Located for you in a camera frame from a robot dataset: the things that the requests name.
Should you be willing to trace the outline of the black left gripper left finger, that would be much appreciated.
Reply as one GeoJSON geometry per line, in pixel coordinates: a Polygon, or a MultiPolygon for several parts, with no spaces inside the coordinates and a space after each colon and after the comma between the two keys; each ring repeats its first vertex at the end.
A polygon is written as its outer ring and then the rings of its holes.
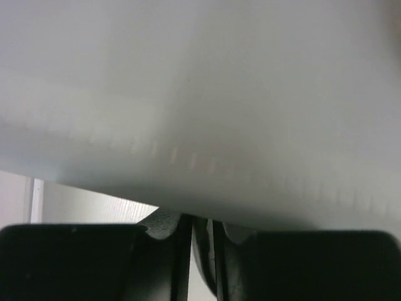
{"type": "Polygon", "coordinates": [[[16,224],[1,230],[2,300],[185,300],[191,218],[16,224]]]}

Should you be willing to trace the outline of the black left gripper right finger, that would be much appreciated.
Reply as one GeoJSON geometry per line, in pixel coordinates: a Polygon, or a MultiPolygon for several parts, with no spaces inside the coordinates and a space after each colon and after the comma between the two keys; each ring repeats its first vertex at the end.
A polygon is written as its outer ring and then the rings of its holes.
{"type": "Polygon", "coordinates": [[[384,231],[213,232],[219,300],[400,299],[400,243],[384,231]]]}

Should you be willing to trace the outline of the white plastic shoe cabinet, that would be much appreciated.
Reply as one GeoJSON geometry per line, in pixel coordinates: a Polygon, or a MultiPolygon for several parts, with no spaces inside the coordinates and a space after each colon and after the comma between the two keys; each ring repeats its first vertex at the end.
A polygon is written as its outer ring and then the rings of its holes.
{"type": "Polygon", "coordinates": [[[1,171],[1,228],[10,224],[41,223],[42,180],[1,171]]]}

